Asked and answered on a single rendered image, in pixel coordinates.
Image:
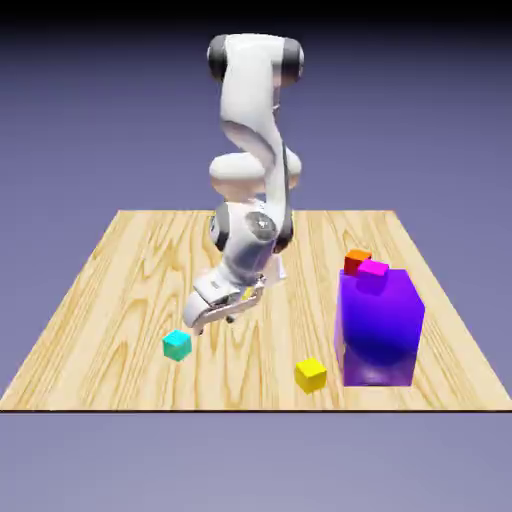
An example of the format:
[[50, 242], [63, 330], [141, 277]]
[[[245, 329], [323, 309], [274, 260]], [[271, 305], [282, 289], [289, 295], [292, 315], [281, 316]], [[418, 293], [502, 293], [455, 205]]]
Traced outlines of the large purple box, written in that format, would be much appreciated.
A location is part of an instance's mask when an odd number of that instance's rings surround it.
[[346, 387], [409, 387], [425, 306], [409, 274], [339, 273], [334, 347]]

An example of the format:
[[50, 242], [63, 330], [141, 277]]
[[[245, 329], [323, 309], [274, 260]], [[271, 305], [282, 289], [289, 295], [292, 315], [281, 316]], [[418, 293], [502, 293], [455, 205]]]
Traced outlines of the small yellow cube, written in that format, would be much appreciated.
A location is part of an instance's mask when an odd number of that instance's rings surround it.
[[327, 368], [319, 360], [311, 357], [296, 363], [294, 378], [304, 393], [311, 394], [325, 387]]

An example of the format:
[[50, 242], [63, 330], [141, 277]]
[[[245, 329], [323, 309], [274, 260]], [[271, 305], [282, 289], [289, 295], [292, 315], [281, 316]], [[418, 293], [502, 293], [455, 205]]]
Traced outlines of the small magenta cube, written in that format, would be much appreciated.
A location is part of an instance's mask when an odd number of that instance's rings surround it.
[[372, 259], [364, 260], [358, 267], [357, 273], [360, 276], [383, 278], [389, 271], [389, 265]]

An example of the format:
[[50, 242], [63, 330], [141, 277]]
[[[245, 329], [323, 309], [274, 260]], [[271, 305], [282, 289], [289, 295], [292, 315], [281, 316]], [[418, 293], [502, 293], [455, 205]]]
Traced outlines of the small orange cube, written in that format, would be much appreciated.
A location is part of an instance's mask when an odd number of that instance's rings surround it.
[[359, 266], [366, 260], [372, 258], [372, 253], [363, 249], [351, 249], [344, 258], [344, 273], [346, 275], [355, 276]]

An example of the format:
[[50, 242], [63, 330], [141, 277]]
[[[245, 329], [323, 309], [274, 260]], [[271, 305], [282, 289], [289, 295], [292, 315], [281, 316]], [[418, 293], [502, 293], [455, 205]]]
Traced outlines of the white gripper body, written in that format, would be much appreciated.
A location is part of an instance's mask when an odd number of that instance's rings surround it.
[[265, 279], [258, 279], [244, 299], [248, 287], [237, 287], [219, 275], [202, 275], [193, 283], [183, 321], [190, 329], [203, 329], [209, 323], [232, 318], [258, 304], [264, 288]]

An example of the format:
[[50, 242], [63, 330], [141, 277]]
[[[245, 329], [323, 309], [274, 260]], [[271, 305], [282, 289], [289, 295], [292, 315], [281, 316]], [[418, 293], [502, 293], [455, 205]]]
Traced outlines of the small cyan cube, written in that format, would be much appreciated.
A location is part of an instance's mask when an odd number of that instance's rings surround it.
[[162, 339], [165, 357], [179, 362], [192, 351], [191, 336], [181, 330], [173, 330]]

